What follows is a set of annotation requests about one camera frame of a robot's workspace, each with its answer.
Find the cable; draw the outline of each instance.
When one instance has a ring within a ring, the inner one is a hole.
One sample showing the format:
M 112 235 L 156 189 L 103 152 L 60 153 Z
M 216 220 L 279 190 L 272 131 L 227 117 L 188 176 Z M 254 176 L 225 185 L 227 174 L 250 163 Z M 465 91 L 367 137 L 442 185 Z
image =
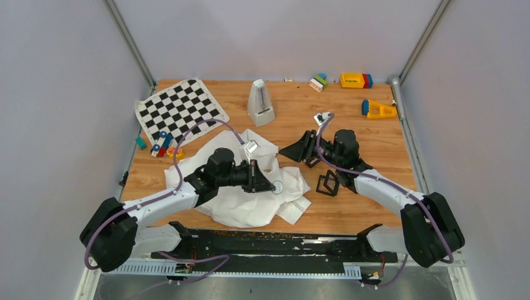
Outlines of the cable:
M 399 271 L 397 272 L 397 274 L 394 276 L 394 278 L 392 278 L 392 280 L 390 280 L 389 282 L 385 283 L 385 284 L 379 284 L 379 285 L 373 285 L 373 284 L 368 284 L 368 283 L 361 283 L 361 287 L 368 287 L 368 288 L 373 288 L 373 289 L 378 289 L 378 288 L 388 288 L 389 286 L 391 286 L 392 284 L 394 284 L 400 277 L 401 275 L 403 274 L 403 271 L 405 271 L 405 264 L 407 263 L 407 260 L 409 259 L 409 255 L 405 255 L 405 258 L 403 259 L 403 262 L 401 263 L 401 267 L 399 267 Z
M 380 278 L 384 277 L 384 265 L 385 264 L 386 264 L 386 262 L 384 261 L 384 254 L 381 253 L 381 269 L 377 271 L 377 273 L 381 273 Z
M 222 255 L 213 256 L 213 257 L 209 257 L 209 258 L 205 258 L 205 259 L 178 259 L 176 257 L 172 257 L 171 255 L 169 255 L 168 253 L 165 253 L 165 252 L 158 252 L 158 254 L 164 256 L 165 258 L 171 259 L 172 261 L 176 261 L 177 263 L 189 263 L 189 264 L 206 263 L 208 261 L 214 261 L 216 259 L 224 258 L 223 261 L 221 261 L 216 267 L 214 267 L 213 269 L 208 271 L 206 274 L 200 275 L 199 277 L 194 278 L 194 279 L 176 281 L 177 285 L 185 284 L 185 283 L 196 283 L 199 280 L 203 280 L 204 278 L 208 277 L 213 272 L 217 271 L 223 264 L 226 264 L 226 262 L 230 258 L 228 256 L 228 254 L 222 254 Z M 126 298 L 126 300 L 132 300 L 132 299 L 137 298 L 138 296 L 140 296 L 140 295 L 144 294 L 145 292 L 148 292 L 148 291 L 150 291 L 150 290 L 152 290 L 154 288 L 158 288 L 159 286 L 163 286 L 165 284 L 171 284 L 173 282 L 174 282 L 174 280 L 169 280 L 169 281 L 164 280 L 164 281 L 161 281 L 159 283 L 153 284 L 152 286 L 148 286 L 145 289 L 137 292 L 136 294 Z
M 413 194 L 408 194 L 408 191 L 406 189 L 402 188 L 401 186 L 399 186 L 395 182 L 392 182 L 392 181 L 390 181 L 390 180 L 388 180 L 386 178 L 381 178 L 381 177 L 377 177 L 377 176 L 371 175 L 371 174 L 366 174 L 366 173 L 362 173 L 362 172 L 357 172 L 357 171 L 353 171 L 353 170 L 344 169 L 342 167 L 335 166 L 334 164 L 330 163 L 329 161 L 327 161 L 324 158 L 324 156 L 322 155 L 322 149 L 320 147 L 320 139 L 321 139 L 322 133 L 324 132 L 326 126 L 328 126 L 329 122 L 331 121 L 331 119 L 333 119 L 334 116 L 335 116 L 334 113 L 332 113 L 332 112 L 329 113 L 328 119 L 326 120 L 326 122 L 324 122 L 324 124 L 322 124 L 322 126 L 321 126 L 321 128 L 320 128 L 320 130 L 319 130 L 319 132 L 317 133 L 317 136 L 316 136 L 316 152 L 318 153 L 318 157 L 320 158 L 320 160 L 322 162 L 324 162 L 324 164 L 327 164 L 329 167 L 331 167 L 333 169 L 336 169 L 336 170 L 339 170 L 339 171 L 342 171 L 342 172 L 345 172 L 345 173 L 353 174 L 353 175 L 359 175 L 359 176 L 368 177 L 368 178 L 371 178 L 373 180 L 377 180 L 377 181 L 381 181 L 382 183 L 386 183 L 389 186 L 393 187 L 394 189 L 397 189 L 398 191 L 402 192 L 405 196 L 407 196 L 407 197 L 411 198 L 412 200 L 414 200 L 414 202 L 416 202 L 419 205 L 419 207 L 423 210 L 423 213 L 425 213 L 427 218 L 430 220 L 431 225 L 434 228 L 434 231 L 436 232 L 436 235 L 438 236 L 438 238 L 442 242 L 442 245 L 444 246 L 444 249 L 447 252 L 447 255 L 449 256 L 449 259 L 441 259 L 441 261 L 444 262 L 444 263 L 452 264 L 454 262 L 453 253 L 451 252 L 451 249 L 449 248 L 449 245 L 447 244 L 446 239 L 444 238 L 444 236 L 442 235 L 442 232 L 440 231 L 440 228 L 436 224 L 436 221 L 434 220 L 433 215 L 431 215 L 431 213 L 429 212 L 429 210 L 427 209 L 425 204 L 423 204 L 423 202 L 421 202 L 418 199 L 418 197 L 416 197 Z
M 213 272 L 217 271 L 221 266 L 223 266 L 223 264 L 226 264 L 226 262 L 230 258 L 230 256 L 228 256 L 228 254 L 217 255 L 217 256 L 204 258 L 204 259 L 179 259 L 179 258 L 176 258 L 176 257 L 172 257 L 171 255 L 169 255 L 169 254 L 167 254 L 165 252 L 158 252 L 158 254 L 164 256 L 165 258 L 168 258 L 168 259 L 171 259 L 173 261 L 176 261 L 177 263 L 185 263 L 185 264 L 200 264 L 200 263 L 206 263 L 208 261 L 214 261 L 216 259 L 224 258 L 223 261 L 221 261 L 216 267 L 214 267 L 210 271 L 204 273 L 203 275 L 200 275 L 197 278 L 180 281 L 179 282 L 180 284 L 183 284 L 183 283 L 196 283 L 199 280 L 203 280 L 204 278 L 208 277 Z
M 188 129 L 188 131 L 186 131 L 186 133 L 184 133 L 184 135 L 182 136 L 181 140 L 177 143 L 177 146 L 175 147 L 175 152 L 173 153 L 173 164 L 175 165 L 175 169 L 177 170 L 177 173 L 179 174 L 179 184 L 177 184 L 177 186 L 175 187 L 174 191 L 178 191 L 181 186 L 183 185 L 183 175 L 182 175 L 182 172 L 181 170 L 179 169 L 178 167 L 178 164 L 177 164 L 177 151 L 178 149 L 180 148 L 182 142 L 186 139 L 186 136 L 194 129 L 196 128 L 197 126 L 199 126 L 200 124 L 202 123 L 206 123 L 206 122 L 219 122 L 225 126 L 227 126 L 237 137 L 237 140 L 241 143 L 241 144 L 244 144 L 245 142 L 243 141 L 243 139 L 241 138 L 241 136 L 238 135 L 238 133 L 236 132 L 236 130 L 230 126 L 227 122 L 224 122 L 224 121 L 221 121 L 221 120 L 218 120 L 218 119 L 207 119 L 207 120 L 203 120 L 203 121 L 200 121 L 198 122 L 197 124 L 195 124 L 194 126 L 192 126 L 190 129 Z M 160 195 L 158 197 L 155 197 L 149 201 L 146 201 L 142 204 L 140 204 L 141 207 L 143 206 L 147 206 L 147 205 L 150 205 L 152 203 L 155 203 L 157 201 L 160 201 L 168 196 L 172 196 L 173 195 L 173 191 L 170 191 L 166 194 L 163 194 L 163 195 Z M 94 232 L 94 234 L 92 235 L 92 237 L 90 238 L 90 240 L 88 241 L 87 245 L 86 245 L 86 250 L 84 252 L 84 265 L 87 267 L 87 269 L 89 270 L 95 270 L 95 269 L 98 269 L 99 266 L 92 266 L 90 265 L 90 262 L 89 262 L 89 258 L 90 258 L 90 250 L 92 249 L 92 245 L 94 244 L 94 241 L 96 240 L 96 237 L 101 233 L 101 231 L 108 225 L 108 224 L 111 224 L 115 219 L 117 219 L 119 216 L 123 215 L 123 214 L 126 214 L 128 213 L 129 211 L 133 211 L 135 209 L 139 209 L 137 206 L 131 206 L 127 209 L 124 209 L 122 211 L 119 211 L 118 213 L 116 213 L 115 215 L 111 216 L 110 218 L 108 218 L 107 220 L 105 220 L 97 229 L 96 231 Z

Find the white cloth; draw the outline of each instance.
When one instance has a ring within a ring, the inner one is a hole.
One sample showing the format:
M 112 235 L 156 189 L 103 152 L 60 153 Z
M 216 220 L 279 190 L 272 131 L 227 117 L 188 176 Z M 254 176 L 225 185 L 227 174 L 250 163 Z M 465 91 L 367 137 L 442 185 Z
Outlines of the white cloth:
M 265 226 L 271 222 L 275 214 L 294 224 L 311 205 L 311 202 L 302 196 L 311 188 L 302 177 L 300 169 L 280 168 L 276 159 L 278 147 L 250 129 L 245 130 L 240 136 L 244 141 L 257 142 L 259 146 L 252 153 L 252 159 L 257 160 L 257 165 L 267 179 L 283 183 L 282 192 L 250 194 L 244 192 L 241 187 L 222 187 L 219 188 L 217 197 L 196 209 L 211 216 L 216 222 L 237 228 Z M 195 156 L 179 162 L 182 175 L 185 177 L 199 166 L 206 164 L 208 157 L 220 147 L 232 150 L 236 164 L 240 164 L 242 159 L 239 146 L 238 139 L 231 131 L 221 132 L 207 142 Z M 165 174 L 166 187 L 170 188 L 178 183 L 179 176 L 174 166 L 165 170 Z

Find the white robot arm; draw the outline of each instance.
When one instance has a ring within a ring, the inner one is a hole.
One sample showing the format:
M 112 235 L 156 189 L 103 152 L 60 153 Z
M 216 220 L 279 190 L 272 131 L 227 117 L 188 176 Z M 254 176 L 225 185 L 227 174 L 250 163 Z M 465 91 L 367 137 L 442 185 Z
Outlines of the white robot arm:
M 256 143 L 251 141 L 241 147 L 242 153 L 249 158 Z M 205 165 L 184 178 L 179 189 L 171 187 L 125 203 L 120 203 L 115 198 L 103 201 L 79 239 L 88 247 L 96 230 L 111 216 L 122 213 L 102 229 L 89 250 L 102 271 L 112 271 L 130 257 L 156 251 L 172 251 L 181 241 L 183 232 L 169 224 L 161 227 L 148 226 L 178 211 L 195 208 L 209 201 L 224 186 L 241 186 L 247 193 L 275 190 L 274 185 L 258 168 L 256 160 L 244 160 L 236 166 L 234 153 L 229 149 L 219 148 Z M 143 203 L 148 201 L 150 204 L 144 206 Z
M 336 169 L 335 174 L 328 172 L 327 176 L 321 176 L 325 186 L 333 175 L 340 185 L 375 200 L 401 218 L 402 228 L 379 226 L 368 232 L 366 237 L 373 250 L 410 254 L 427 268 L 448 255 L 447 248 L 453 252 L 464 246 L 464 236 L 444 196 L 412 191 L 382 176 L 360 158 L 359 143 L 352 130 L 337 131 L 333 142 L 321 139 L 319 133 L 332 117 L 330 112 L 317 114 L 314 118 L 321 126 L 319 131 L 306 131 L 298 142 L 281 149 L 279 154 L 296 162 L 303 161 L 310 168 L 325 159 Z M 421 206 L 436 222 L 439 234 Z

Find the black and white checkered mat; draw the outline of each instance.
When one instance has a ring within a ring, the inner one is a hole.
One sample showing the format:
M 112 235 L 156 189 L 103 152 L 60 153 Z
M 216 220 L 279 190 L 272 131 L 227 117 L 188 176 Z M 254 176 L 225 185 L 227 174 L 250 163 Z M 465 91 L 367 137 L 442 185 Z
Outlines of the black and white checkered mat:
M 195 79 L 183 80 L 137 102 L 134 111 L 151 144 L 160 131 L 166 131 L 174 138 L 171 146 L 176 146 L 183 134 L 199 121 L 214 118 L 228 122 L 230 119 L 204 83 Z M 182 145 L 220 125 L 218 122 L 200 124 L 187 135 Z

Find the red block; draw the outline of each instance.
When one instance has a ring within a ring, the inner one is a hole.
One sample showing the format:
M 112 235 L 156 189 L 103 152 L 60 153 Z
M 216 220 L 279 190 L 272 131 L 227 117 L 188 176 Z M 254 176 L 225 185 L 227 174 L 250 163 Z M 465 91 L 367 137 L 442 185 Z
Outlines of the red block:
M 158 151 L 158 154 L 156 155 L 157 158 L 163 158 L 166 153 L 166 148 L 160 147 L 160 151 Z
M 364 79 L 364 86 L 362 88 L 367 89 L 368 88 L 368 75 L 363 74 L 362 78 Z

